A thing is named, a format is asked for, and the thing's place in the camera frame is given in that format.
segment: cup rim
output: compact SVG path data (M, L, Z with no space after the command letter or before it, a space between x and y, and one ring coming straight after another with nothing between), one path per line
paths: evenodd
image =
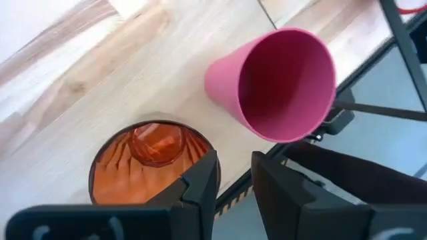
M324 52L325 52L325 54L326 54L326 57L328 58L328 62L329 62L329 63L330 63L330 65L331 65L331 68L332 68L332 74L333 74L333 75L332 75L332 77L333 77L333 81L332 81L332 82L333 82L333 84L334 84L334 90L332 91L331 97L330 97L330 99L329 99L329 103L328 103L328 105L329 105L329 106L332 106L332 103L333 103L333 101L334 101L334 99L335 99L335 95L336 95L336 68L335 68L335 65L334 65L334 59L333 59L333 57L332 57L331 53L330 53L330 52L329 52L329 50L328 50L328 46L327 46L324 42L322 42L322 40L321 40L319 37L317 37L317 36L316 36L316 35L314 35L313 33L310 33L309 31L306 31L306 30L304 30L304 29L299 29L299 28L295 28L295 27L286 27L286 28L276 29L275 31L272 31L272 32L270 32L270 33L267 33L267 34L265 34L265 35L263 35L263 36L259 37L257 40L255 40L255 41L254 41L254 45L253 45L253 47L248 51L248 53L247 53L247 55L246 55L246 58L245 58L245 60L243 61L243 63L240 65L240 69L239 69L239 71L238 71L238 73L239 73L239 81L238 81L238 94L236 95L236 101L238 102L238 106L239 106L239 107L238 107L239 114L242 116L242 119L245 121L246 126L247 126L247 127L248 127L252 132L254 132L257 136L259 136L259 137L261 137L262 139L265 139L265 140L267 140L267 141L274 142L274 143L290 143L290 142L293 142L293 141L297 141L297 140L303 139L305 136L309 135L309 134L310 134L310 133L312 133L314 130L316 130L316 128L318 128L318 126L319 126L319 125L322 123L322 121L323 121L323 120L319 120L319 121L318 121L318 123L316 123L312 128L308 129L305 133L302 133L300 136L295 136L295 137L293 137L293 138L289 138L289 139L273 139L273 138L271 138L271 137L267 137L267 136L265 136L265 135L262 135L259 131L255 130L255 129L252 127L251 123L247 120L247 118L246 118L246 116L245 116L245 114L244 114L244 112L243 112L242 104L241 104L241 102L240 102L240 88L239 88L239 85L240 85L240 81L241 81L240 76L242 76L242 71L243 71L243 69L244 69L244 66L245 66L245 64L246 64L247 60L249 59L249 56L254 52L254 50L256 49L256 47L257 47L260 43L262 43L263 41L265 41L266 39L268 39L268 38L270 38L271 36L276 35L276 34L278 34L278 33L290 32L290 31L298 32L298 33L301 33L302 35L305 35L305 36L307 36L307 37L310 37L310 38L311 38L311 39L313 39L316 43L318 43L318 44L320 45L320 47L322 47L322 49L324 50ZM328 113L329 113L329 111L324 111L324 113L322 114L322 118L321 118L321 119L325 119Z

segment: light wood surface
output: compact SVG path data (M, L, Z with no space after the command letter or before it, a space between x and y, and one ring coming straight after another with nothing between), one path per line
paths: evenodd
M375 0L262 0L278 27L319 35L338 83L389 36ZM89 203L95 154L120 129L171 119L218 150L223 193L274 144L203 92L215 59L273 30L256 0L0 3L0 225L47 203Z
M274 145L203 91L211 62L273 29L257 1L148 1L123 22L108 2L94 5L77 3L1 65L2 225L31 205L89 203L95 154L138 121L171 119L204 134L218 150L221 193L249 169L252 150ZM89 50L71 58L80 48Z

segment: pink plastic cup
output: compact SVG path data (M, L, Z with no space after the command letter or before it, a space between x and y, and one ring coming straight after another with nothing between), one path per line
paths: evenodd
M304 138L324 120L335 97L326 46L301 29L280 29L215 61L208 96L256 135L276 143Z

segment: red cable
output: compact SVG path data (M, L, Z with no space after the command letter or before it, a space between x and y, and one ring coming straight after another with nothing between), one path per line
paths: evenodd
M419 8L415 8L415 9L401 9L399 7L398 7L398 9L399 9L399 13L402 14L402 15L413 14L413 13L419 13L421 11L426 10L427 9L427 5L424 5L423 7L419 7Z

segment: black metal frame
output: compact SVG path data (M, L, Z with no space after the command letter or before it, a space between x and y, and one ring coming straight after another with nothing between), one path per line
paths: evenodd
M400 50L400 53L402 54L406 68L408 69L408 72L411 76L418 97L421 100L424 112L394 109L389 107L377 107L359 103L345 103L342 101L336 101L334 106L351 111L361 111L389 117L427 121L427 82L421 69L420 60L413 51L411 38L402 22L395 2L390 0L380 0L380 3L384 15L387 18L388 25L392 30L395 42Z
M400 14L397 10L394 1L391 0L380 0L383 12L388 20L389 26L392 30L393 36L385 42L377 51L371 55L359 68L357 68L347 79L340 84L337 88L337 99L340 99L340 96L345 91L349 91L373 66L375 66L391 49L395 46L399 47L399 50L402 54L404 62L408 68L409 74L412 78L414 86L417 90L418 96L422 102L424 110L427 109L427 83L422 74L420 68L420 61L418 60L416 54L413 52L410 42L409 34L415 32L423 22L427 21L427 11L419 13L414 16L407 24L403 24ZM418 112L418 111L408 111L402 109L390 109L377 106L368 106L361 104L351 104L344 103L342 101L336 102L336 105L339 107L345 107L351 109L359 107L360 109L355 109L355 111L365 111L369 113L376 113L381 115L393 116L393 117L406 117L409 119L416 119L420 121L425 121L427 113ZM267 155L269 158L274 161L283 161L284 152L289 147L289 144L276 144L272 147ZM250 170L246 171L242 177L240 177L226 192L224 192L216 201L216 212L222 214L224 210L230 208L233 203L239 201L242 196L246 196L251 190L252 186L252 176Z

